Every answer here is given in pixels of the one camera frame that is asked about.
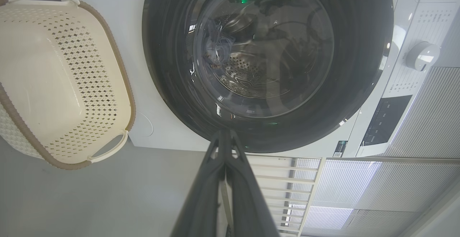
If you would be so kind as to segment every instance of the door glass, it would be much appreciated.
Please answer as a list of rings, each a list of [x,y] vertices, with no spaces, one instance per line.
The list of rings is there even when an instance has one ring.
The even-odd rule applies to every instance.
[[[195,32],[194,65],[207,91],[217,106],[246,117],[304,104],[334,52],[319,0],[206,0]]]

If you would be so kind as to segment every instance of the front-loading washing machine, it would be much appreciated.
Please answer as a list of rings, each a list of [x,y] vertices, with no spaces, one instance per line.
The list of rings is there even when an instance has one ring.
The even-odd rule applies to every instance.
[[[124,59],[135,145],[205,151],[229,128],[248,152],[287,157],[384,152],[437,55],[415,62],[439,50],[458,9],[457,0],[85,1]]]

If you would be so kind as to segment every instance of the white washing machine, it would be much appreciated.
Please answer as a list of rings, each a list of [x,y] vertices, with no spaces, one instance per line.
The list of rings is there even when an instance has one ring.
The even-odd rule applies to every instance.
[[[248,152],[286,157],[383,153],[459,6],[83,1],[106,19],[120,48],[136,102],[136,146],[205,151],[223,127],[235,129]]]

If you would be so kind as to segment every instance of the black display panel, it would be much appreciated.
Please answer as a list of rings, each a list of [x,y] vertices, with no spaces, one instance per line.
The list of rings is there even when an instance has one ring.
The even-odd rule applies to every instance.
[[[381,98],[363,138],[363,145],[388,142],[411,98],[412,95]]]

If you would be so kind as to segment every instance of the laundry basket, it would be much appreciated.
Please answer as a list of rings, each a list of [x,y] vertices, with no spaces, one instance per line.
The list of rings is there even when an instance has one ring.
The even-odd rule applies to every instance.
[[[0,135],[63,169],[115,154],[135,107],[113,36],[79,0],[0,0]],[[94,154],[112,139],[121,141]]]

